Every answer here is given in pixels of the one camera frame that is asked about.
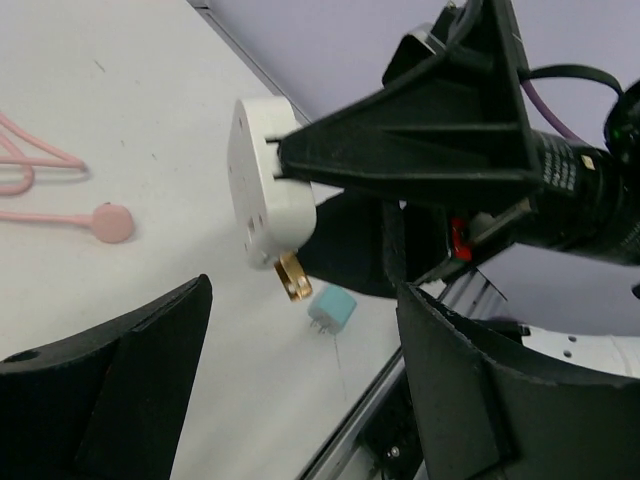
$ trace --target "pink round disc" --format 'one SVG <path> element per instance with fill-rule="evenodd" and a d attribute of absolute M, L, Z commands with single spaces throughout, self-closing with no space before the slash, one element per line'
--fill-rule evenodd
<path fill-rule="evenodd" d="M 91 231 L 98 240 L 106 243 L 124 242 L 134 230 L 133 217 L 122 205 L 105 203 L 93 211 Z"/>

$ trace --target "pink cord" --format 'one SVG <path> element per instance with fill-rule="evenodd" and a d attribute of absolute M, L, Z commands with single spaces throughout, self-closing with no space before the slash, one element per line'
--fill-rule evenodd
<path fill-rule="evenodd" d="M 5 134 L 0 132 L 0 145 L 9 153 L 9 155 L 0 156 L 0 165 L 19 165 L 23 172 L 22 181 L 14 185 L 0 186 L 0 195 L 19 195 L 29 190 L 35 180 L 33 167 L 74 168 L 82 171 L 87 169 L 82 160 L 25 132 L 2 112 L 0 112 L 0 125 L 16 137 L 55 157 L 28 157 Z M 0 220 L 77 225 L 90 228 L 99 240 L 107 243 L 123 242 L 132 235 L 135 228 L 131 213 L 125 207 L 109 203 L 96 208 L 92 215 L 41 215 L 0 211 Z"/>

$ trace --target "blue plug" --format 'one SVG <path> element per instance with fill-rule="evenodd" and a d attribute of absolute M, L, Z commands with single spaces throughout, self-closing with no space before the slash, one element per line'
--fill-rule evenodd
<path fill-rule="evenodd" d="M 347 324 L 357 302 L 345 290 L 335 285 L 327 285 L 318 293 L 307 313 L 322 330 L 335 335 Z"/>

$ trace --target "red component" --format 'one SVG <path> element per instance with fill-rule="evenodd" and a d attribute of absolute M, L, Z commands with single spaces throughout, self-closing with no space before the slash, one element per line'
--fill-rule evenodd
<path fill-rule="evenodd" d="M 465 245 L 462 234 L 467 223 L 461 218 L 451 219 L 451 238 L 453 239 L 453 256 L 463 262 L 471 261 L 471 248 Z"/>

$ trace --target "gray wall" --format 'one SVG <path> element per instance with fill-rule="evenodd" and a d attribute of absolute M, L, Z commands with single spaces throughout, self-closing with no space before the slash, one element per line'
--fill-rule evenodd
<path fill-rule="evenodd" d="M 207 0 L 217 18 L 311 118 L 357 100 L 380 77 L 404 34 L 433 21 L 434 0 Z M 532 66 L 585 63 L 626 86 L 640 78 L 637 0 L 514 0 Z M 583 138 L 602 145 L 614 95 L 574 80 L 539 82 L 539 92 Z M 530 109 L 534 127 L 548 130 Z M 640 302 L 629 292 L 640 269 L 517 246 L 484 268 L 511 311 L 547 328 L 640 335 Z"/>

